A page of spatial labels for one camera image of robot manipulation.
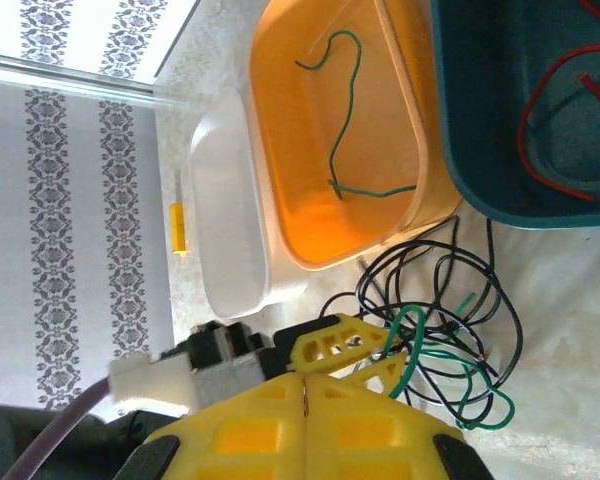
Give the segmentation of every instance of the black cable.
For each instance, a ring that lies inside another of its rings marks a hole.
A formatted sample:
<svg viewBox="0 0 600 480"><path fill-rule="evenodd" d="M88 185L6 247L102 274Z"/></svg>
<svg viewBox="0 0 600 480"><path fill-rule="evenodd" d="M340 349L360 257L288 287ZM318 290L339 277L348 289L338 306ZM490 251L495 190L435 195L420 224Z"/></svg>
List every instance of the black cable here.
<svg viewBox="0 0 600 480"><path fill-rule="evenodd" d="M451 227L451 239L449 243L431 240L428 237L440 232L446 227ZM331 297L320 311L324 316L331 304L343 297L354 297L359 305L357 317L364 319L375 316L384 321L384 326L390 326L397 312L408 305L419 306L425 312L425 341L433 341L456 355L470 359L477 366L470 369L469 375L484 372L489 376L494 388L501 387L511 376L522 353L522 325L509 297L502 289L500 281L495 273L495 247L493 242L493 228L491 220L486 221L486 237L488 259L485 261L479 256L458 246L458 232L460 219L452 216L444 222L427 230L423 234L406 242L394 245L382 252L376 259L367 265L363 260L358 261L362 270L361 277L352 292L340 292ZM408 301L403 298L402 280L408 273L408 268L415 261L433 254L442 252L438 257L433 269L433 299L430 301ZM484 282L475 292L475 297L466 306L466 312L454 312L458 308L445 307L445 295L453 284L455 272L460 267L468 267L477 272ZM369 295L372 290L381 299L378 305ZM483 341L475 328L485 324L496 317L498 312L505 311L515 330L515 347L511 359L498 370L487 361L487 353ZM408 316L398 329L398 335L402 342L392 351L406 349L411 350L411 342L415 337L415 321ZM433 405L446 408L449 413L460 423L472 424L483 421L491 412L494 394L487 390L474 394L464 402L466 405L480 404L482 410L474 418L467 418L458 412L458 406L462 403L460 399L449 399L444 393L438 378L466 382L467 374L457 371L446 371L440 366L428 365L428 362L420 357L416 371L424 380L426 387L433 392L433 396L427 392L417 389L413 382L404 389L406 401L412 403L412 396Z"/></svg>

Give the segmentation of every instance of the wire bundle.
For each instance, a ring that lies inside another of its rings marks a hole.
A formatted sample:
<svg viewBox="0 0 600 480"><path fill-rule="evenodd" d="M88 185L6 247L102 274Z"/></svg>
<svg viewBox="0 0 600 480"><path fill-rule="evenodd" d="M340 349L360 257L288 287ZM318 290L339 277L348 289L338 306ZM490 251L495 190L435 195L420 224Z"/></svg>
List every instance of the wire bundle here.
<svg viewBox="0 0 600 480"><path fill-rule="evenodd" d="M511 421L515 411L513 402L500 391L500 387L510 377L520 358L522 326L495 274L491 221L486 221L487 261L458 247L459 225L459 218L453 216L413 240L390 247L368 266L360 262L363 273L355 290L331 297L320 316L324 316L338 298L354 297L359 305L357 317L379 318L389 329L389 339L380 358L405 349L409 352L402 378L390 396L397 398L404 393L409 405L416 397L426 403L443 406L456 424L464 429L499 429ZM449 243L428 238L446 226L452 229ZM442 252L433 269L433 299L428 302L404 299L402 279L405 268L433 252ZM484 279L484 284L478 293L472 292L460 305L449 308L445 304L445 294L460 266L477 272ZM374 301L372 296L379 297L381 301ZM485 346L476 330L503 309L508 312L514 327L515 347L508 363L496 369L489 363ZM396 335L401 341L393 346ZM413 381L416 372L424 381L424 390ZM475 392L476 376L482 379L483 385L478 392ZM461 398L449 399L441 385L457 385L458 382L466 385L465 394ZM485 423L496 397L507 403L509 412L498 423ZM469 405L481 407L480 413L472 417L465 415L465 408Z"/></svg>

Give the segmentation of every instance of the gray connector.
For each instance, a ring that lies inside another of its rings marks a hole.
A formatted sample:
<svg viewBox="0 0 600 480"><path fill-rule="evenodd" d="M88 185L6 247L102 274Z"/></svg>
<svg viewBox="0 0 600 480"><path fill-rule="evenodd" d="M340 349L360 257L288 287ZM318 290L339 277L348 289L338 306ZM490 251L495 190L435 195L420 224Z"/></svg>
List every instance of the gray connector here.
<svg viewBox="0 0 600 480"><path fill-rule="evenodd" d="M209 407L265 382L257 352L219 363L193 374L200 408Z"/></svg>

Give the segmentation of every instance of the marble surface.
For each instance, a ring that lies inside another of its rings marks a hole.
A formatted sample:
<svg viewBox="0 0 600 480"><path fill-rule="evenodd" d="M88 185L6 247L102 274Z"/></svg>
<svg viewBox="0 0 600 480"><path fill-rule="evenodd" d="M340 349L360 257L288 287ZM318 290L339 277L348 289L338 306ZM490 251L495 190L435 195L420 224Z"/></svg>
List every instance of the marble surface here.
<svg viewBox="0 0 600 480"><path fill-rule="evenodd" d="M195 225L186 184L191 135L210 103L245 81L251 31L266 3L202 0L158 79L156 94L164 99L156 112L164 211L177 198L182 177L189 229ZM459 214L461 246L485 256L484 218L467 205ZM165 231L170 245L168 216ZM497 272L525 331L522 359L504 388L517 411L506 429L469 432L467 439L497 479L600 479L600 228L547 232L495 225L494 235ZM187 242L185 258L169 254L177 340L213 318L190 231ZM405 290L410 298L430 298L429 267L425 262L410 271ZM246 321L271 332L315 318L328 297L352 289L358 276L353 262L313 274L300 298ZM472 282L462 280L468 288ZM355 305L343 300L335 309L353 312ZM504 313L492 322L481 333L490 359L502 362L512 350L511 329ZM449 420L444 412L426 410ZM504 413L500 404L497 413Z"/></svg>

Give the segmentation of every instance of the patterned wallpaper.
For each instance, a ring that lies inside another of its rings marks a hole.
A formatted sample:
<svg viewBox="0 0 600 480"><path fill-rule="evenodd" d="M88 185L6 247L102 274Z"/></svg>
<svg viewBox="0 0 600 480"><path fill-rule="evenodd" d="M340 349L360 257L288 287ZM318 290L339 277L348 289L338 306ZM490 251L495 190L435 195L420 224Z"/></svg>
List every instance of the patterned wallpaper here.
<svg viewBox="0 0 600 480"><path fill-rule="evenodd" d="M0 83L0 403L173 344L160 197L152 109Z"/></svg>
<svg viewBox="0 0 600 480"><path fill-rule="evenodd" d="M196 0L1 0L0 55L152 84Z"/></svg>

